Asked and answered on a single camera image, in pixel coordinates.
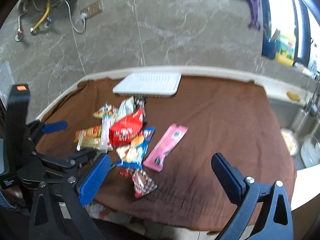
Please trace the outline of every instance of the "orange label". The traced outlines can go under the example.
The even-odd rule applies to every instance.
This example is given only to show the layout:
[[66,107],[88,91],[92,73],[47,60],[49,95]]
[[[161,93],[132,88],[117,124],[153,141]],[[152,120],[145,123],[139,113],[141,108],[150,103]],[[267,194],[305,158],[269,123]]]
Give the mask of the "orange label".
[[25,91],[27,88],[25,86],[17,86],[18,91]]

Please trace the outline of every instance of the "yellow hose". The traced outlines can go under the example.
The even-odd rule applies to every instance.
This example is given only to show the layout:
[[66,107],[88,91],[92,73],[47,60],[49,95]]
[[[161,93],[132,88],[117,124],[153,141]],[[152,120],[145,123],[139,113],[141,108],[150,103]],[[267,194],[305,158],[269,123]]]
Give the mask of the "yellow hose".
[[49,15],[49,11],[50,11],[50,0],[48,0],[47,6],[45,7],[45,12],[43,14],[43,16],[41,17],[41,19],[36,23],[35,26],[33,26],[32,28],[34,30],[36,30],[37,28],[39,28],[40,24],[44,22],[44,20],[47,18],[47,16]]

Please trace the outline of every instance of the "person's hand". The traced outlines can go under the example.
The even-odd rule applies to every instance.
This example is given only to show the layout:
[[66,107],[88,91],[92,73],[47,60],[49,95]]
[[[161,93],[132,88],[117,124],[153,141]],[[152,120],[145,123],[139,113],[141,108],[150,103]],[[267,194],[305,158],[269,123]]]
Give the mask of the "person's hand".
[[19,186],[13,186],[13,187],[5,189],[3,191],[12,195],[12,196],[15,196],[17,198],[23,198],[23,194],[22,194],[22,191],[19,188]]

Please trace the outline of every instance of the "yellow container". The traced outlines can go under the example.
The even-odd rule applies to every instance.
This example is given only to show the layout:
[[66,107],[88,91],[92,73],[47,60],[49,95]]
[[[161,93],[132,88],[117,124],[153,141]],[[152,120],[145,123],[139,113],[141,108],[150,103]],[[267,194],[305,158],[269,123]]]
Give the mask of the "yellow container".
[[291,67],[296,49],[296,36],[281,32],[277,40],[279,41],[279,46],[276,52],[276,60],[281,64]]

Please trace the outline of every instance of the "metal screw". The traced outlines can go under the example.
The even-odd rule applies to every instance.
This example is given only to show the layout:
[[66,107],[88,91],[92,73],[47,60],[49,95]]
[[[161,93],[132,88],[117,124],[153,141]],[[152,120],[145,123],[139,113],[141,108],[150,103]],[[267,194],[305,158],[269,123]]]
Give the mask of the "metal screw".
[[34,28],[30,28],[30,34],[31,35],[36,35],[37,31]]
[[277,185],[278,187],[282,187],[282,186],[283,186],[283,182],[282,182],[281,180],[277,180],[277,181],[276,181],[276,185]]
[[39,187],[45,187],[45,185],[47,185],[47,183],[45,181],[41,181],[39,183]]
[[68,178],[68,182],[69,183],[75,183],[76,182],[76,177],[74,177],[74,176],[69,177]]
[[250,184],[254,183],[254,178],[253,177],[246,177],[245,180]]

